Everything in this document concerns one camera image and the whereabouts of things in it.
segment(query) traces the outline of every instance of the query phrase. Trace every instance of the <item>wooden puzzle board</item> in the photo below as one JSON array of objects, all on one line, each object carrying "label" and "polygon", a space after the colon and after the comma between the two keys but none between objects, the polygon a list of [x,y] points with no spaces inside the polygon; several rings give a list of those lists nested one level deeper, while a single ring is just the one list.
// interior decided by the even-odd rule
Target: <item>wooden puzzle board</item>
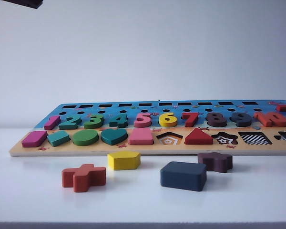
[{"label": "wooden puzzle board", "polygon": [[[212,101],[140,101],[140,102],[114,102],[114,103],[84,103],[84,104],[61,104],[41,120],[32,131],[44,130],[43,125],[51,116],[59,115],[61,123],[65,122],[70,115],[80,115],[81,122],[77,129],[65,130],[70,141],[60,146],[52,147],[45,140],[38,147],[22,147],[21,141],[10,150],[11,156],[104,156],[110,152],[129,150],[137,151],[142,155],[188,155],[203,152],[219,152],[232,155],[286,155],[286,138],[280,133],[286,133],[286,126],[265,127],[257,119],[254,113],[276,112],[286,117],[286,112],[276,110],[277,105],[286,104],[283,100],[212,100]],[[221,113],[227,119],[224,127],[213,127],[208,125],[206,115],[208,113]],[[131,135],[134,121],[139,113],[151,114],[151,134],[153,145],[130,145],[127,139],[116,144],[108,145],[101,138],[89,146],[76,146],[73,135],[83,130],[83,123],[89,121],[93,114],[101,114],[104,123],[100,128],[95,128],[98,135],[105,129],[117,129],[110,127],[109,120],[119,114],[127,114],[128,126],[125,127],[128,136]],[[163,127],[159,125],[159,116],[165,113],[173,113],[177,118],[174,127]],[[185,127],[185,119],[182,113],[198,113],[198,120],[193,127]],[[252,117],[250,126],[238,127],[230,120],[233,113],[245,113]],[[200,128],[204,133],[213,137],[212,145],[187,145],[185,138],[195,129]],[[48,130],[48,134],[59,131],[58,126]],[[236,142],[227,140],[229,135],[237,136]]]}]

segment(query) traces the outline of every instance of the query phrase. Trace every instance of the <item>red triangle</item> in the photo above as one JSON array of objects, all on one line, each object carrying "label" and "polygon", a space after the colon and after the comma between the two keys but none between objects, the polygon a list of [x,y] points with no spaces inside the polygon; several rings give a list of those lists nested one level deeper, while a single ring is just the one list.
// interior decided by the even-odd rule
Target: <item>red triangle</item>
[{"label": "red triangle", "polygon": [[187,145],[211,145],[213,144],[213,138],[201,129],[195,128],[186,136],[184,143]]}]

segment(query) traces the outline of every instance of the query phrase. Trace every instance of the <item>white wall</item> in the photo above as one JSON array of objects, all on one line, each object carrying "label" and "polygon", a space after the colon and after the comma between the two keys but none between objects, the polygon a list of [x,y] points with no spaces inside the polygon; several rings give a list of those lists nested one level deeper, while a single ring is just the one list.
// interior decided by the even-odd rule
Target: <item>white wall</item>
[{"label": "white wall", "polygon": [[0,0],[0,126],[186,99],[286,99],[286,0]]}]

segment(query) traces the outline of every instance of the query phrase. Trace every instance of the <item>checkered square cutout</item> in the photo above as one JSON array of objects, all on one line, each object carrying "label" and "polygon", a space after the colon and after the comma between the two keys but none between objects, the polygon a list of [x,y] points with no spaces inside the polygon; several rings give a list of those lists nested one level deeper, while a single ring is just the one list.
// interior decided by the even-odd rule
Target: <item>checkered square cutout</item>
[{"label": "checkered square cutout", "polygon": [[248,145],[271,145],[272,142],[262,132],[238,132]]}]

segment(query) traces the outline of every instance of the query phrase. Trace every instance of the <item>yellow number 6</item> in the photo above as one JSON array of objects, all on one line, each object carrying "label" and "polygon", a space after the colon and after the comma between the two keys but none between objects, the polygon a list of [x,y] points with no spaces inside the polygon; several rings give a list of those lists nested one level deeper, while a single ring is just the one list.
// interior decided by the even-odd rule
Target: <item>yellow number 6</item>
[{"label": "yellow number 6", "polygon": [[163,127],[174,127],[177,125],[177,118],[173,113],[165,113],[159,116],[159,124]]}]

